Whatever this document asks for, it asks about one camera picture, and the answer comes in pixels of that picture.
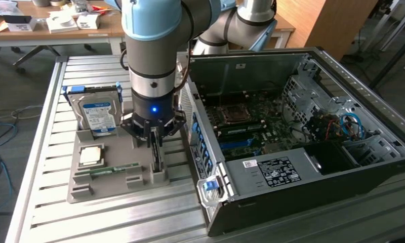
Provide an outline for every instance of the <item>blue cable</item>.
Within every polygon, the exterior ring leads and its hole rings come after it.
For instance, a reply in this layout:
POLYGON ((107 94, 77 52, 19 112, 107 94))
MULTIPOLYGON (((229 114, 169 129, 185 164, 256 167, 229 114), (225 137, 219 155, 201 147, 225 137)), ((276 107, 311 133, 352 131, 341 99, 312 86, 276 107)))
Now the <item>blue cable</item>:
MULTIPOLYGON (((360 134, 361 134, 361 139, 364 139, 364 137, 365 137, 365 129, 364 129, 364 126, 363 126, 363 123, 360 121, 359 116, 356 114, 353 114, 353 113, 345 113, 344 115, 341 115, 341 117, 340 117, 340 125, 341 125, 341 127, 344 125, 344 116, 352 116, 357 120, 357 124, 359 124, 359 128, 360 128, 360 134)), ((345 127, 343 127, 343 131, 344 131, 344 133, 347 135, 349 135, 348 130, 347 130, 345 127)))
POLYGON ((9 177, 9 172, 8 172, 7 165, 5 165, 5 163, 3 163, 1 160, 0 160, 0 164, 1 164, 1 167, 5 171, 5 176, 7 176, 8 185, 9 185, 9 199, 3 204, 0 204, 0 209, 1 209, 9 203, 11 199, 12 199, 12 185, 11 185, 11 177, 9 177))
POLYGON ((3 146, 4 144, 7 144, 7 143, 15 138, 19 129, 17 129, 16 125, 13 125, 13 124, 11 124, 11 123, 0 123, 0 125, 3 125, 3 126, 11 126, 11 127, 13 128, 13 134, 12 134, 12 136, 7 139, 7 141, 4 141, 4 142, 0 144, 0 146, 3 146))

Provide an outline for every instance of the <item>gray floor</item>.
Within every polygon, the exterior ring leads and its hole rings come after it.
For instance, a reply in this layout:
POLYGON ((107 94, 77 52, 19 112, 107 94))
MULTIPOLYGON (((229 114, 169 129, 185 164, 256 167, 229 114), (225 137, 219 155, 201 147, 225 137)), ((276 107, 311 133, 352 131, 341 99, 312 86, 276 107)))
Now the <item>gray floor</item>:
MULTIPOLYGON (((363 29, 363 36, 367 36, 376 21, 371 20, 363 29)), ((364 63, 359 65, 367 68, 367 73, 372 79, 385 63, 395 55, 397 49, 405 42, 405 31, 396 39, 389 50, 380 54, 380 60, 367 59, 364 63)), ((89 52, 84 49, 83 45, 56 47, 57 51, 63 55, 83 56, 83 55, 108 55, 111 49, 108 44, 92 45, 95 52, 89 52)), ((55 56, 48 51, 43 51, 37 56, 23 64, 21 67, 27 68, 28 73, 19 75, 13 72, 12 62, 21 56, 15 54, 11 48, 3 48, 0 52, 0 109, 15 109, 25 107, 28 105, 41 104, 47 93, 47 87, 52 68, 55 64, 55 56)), ((388 103, 399 110, 405 116, 405 71, 401 69, 405 65, 405 56, 389 72, 384 79, 384 85, 379 88, 379 91, 388 101, 388 103)), ((356 65, 348 65, 352 72, 364 80, 364 74, 356 65)), ((29 155, 31 143, 35 137, 35 131, 37 126, 37 119, 21 120, 19 122, 19 134, 17 137, 0 147, 0 153, 8 164, 11 177, 16 187, 20 187, 25 164, 29 155)), ((8 127, 0 127, 0 134, 8 127)), ((0 203, 8 199, 8 184, 4 176, 0 177, 0 203)), ((12 197, 11 202, 0 209, 0 212, 12 212, 16 202, 16 196, 12 197)), ((11 216, 0 216, 0 242, 4 242, 8 226, 11 222, 11 216)))

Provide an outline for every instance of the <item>hard drive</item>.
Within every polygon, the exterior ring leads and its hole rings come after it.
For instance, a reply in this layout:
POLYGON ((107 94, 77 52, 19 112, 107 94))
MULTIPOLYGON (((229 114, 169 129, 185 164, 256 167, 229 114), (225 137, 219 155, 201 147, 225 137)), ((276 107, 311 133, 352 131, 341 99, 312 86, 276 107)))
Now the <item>hard drive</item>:
POLYGON ((120 84, 111 87, 73 86, 64 94, 76 115, 79 129, 92 130, 95 137, 116 134, 123 115, 120 84))

